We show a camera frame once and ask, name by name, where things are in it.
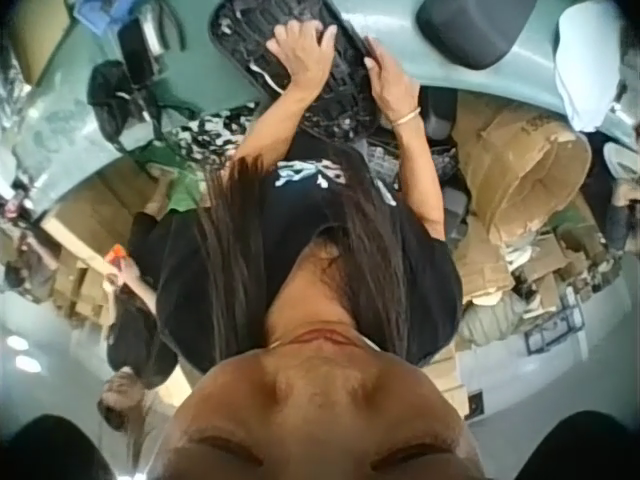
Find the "wristband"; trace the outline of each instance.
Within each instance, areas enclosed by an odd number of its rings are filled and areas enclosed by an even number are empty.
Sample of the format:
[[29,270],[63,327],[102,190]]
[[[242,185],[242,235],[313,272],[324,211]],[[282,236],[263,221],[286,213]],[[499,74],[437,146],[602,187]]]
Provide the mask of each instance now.
[[400,120],[396,120],[395,122],[393,122],[391,124],[392,127],[399,127],[400,125],[403,125],[405,123],[407,123],[409,120],[413,120],[415,117],[417,117],[418,115],[420,115],[420,111],[422,109],[420,107],[416,108],[413,112],[411,112],[409,115],[405,115],[404,117],[402,117]]

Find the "light teal surface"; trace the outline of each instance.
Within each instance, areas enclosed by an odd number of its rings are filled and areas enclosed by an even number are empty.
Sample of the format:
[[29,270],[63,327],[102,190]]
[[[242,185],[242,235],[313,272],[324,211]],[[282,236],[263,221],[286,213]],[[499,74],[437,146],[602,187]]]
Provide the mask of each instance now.
[[[163,56],[161,91],[211,113],[257,99],[258,92],[209,41],[208,18],[220,0],[170,1],[183,24],[187,51],[172,50]],[[558,18],[574,0],[538,0],[511,52],[484,71],[452,65],[422,37],[414,17],[423,0],[333,1],[360,34],[377,37],[423,85],[485,92],[564,112],[555,86],[554,45]],[[16,153],[33,175],[49,171],[46,183],[33,198],[38,211],[49,208],[117,156],[102,139],[85,103],[91,68],[104,59],[117,58],[114,45],[113,40],[98,42],[88,30],[75,26],[36,92]],[[626,113],[637,119],[637,105],[630,108],[633,111]],[[619,116],[609,114],[601,129],[635,148],[631,125]],[[123,143],[133,147],[150,137],[150,127],[139,125],[126,132]]]
[[[164,67],[158,92],[160,100],[172,97],[215,112],[261,97],[244,76],[209,41],[207,22],[220,0],[170,0],[185,32],[186,50],[177,50],[171,29],[172,50],[161,62]],[[52,206],[64,193],[100,170],[119,155],[102,138],[92,109],[86,104],[91,69],[109,58],[120,58],[113,36],[98,38],[74,24],[51,59],[41,84],[34,90],[15,147],[21,165],[33,176],[48,172],[44,185],[32,200],[37,211]],[[172,112],[165,127],[184,120]],[[151,138],[149,125],[128,129],[122,137],[128,148]]]

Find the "black seat cushion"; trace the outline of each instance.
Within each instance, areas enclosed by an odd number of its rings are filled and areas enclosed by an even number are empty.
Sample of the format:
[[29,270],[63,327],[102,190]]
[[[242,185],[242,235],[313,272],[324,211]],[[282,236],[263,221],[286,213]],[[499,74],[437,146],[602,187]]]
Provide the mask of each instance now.
[[416,21],[451,62],[484,70],[509,53],[535,5],[536,0],[425,0]]

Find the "hand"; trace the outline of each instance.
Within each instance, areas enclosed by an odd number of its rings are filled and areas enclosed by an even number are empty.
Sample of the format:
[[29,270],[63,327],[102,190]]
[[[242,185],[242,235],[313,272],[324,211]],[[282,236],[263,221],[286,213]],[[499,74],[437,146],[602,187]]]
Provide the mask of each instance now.
[[118,284],[118,276],[112,273],[104,276],[104,280],[102,281],[102,289],[107,293],[115,292],[119,287]]
[[319,40],[322,24],[317,20],[298,22],[291,20],[277,25],[267,49],[285,66],[291,75],[290,87],[299,89],[315,100],[324,88],[335,56],[335,25],[324,31]]
[[118,279],[120,283],[132,283],[140,278],[140,269],[133,259],[127,257],[121,260],[120,271],[118,272]]
[[391,123],[397,122],[418,108],[420,85],[402,70],[380,42],[367,37],[367,43],[375,57],[364,60],[371,78],[373,97],[387,119]]

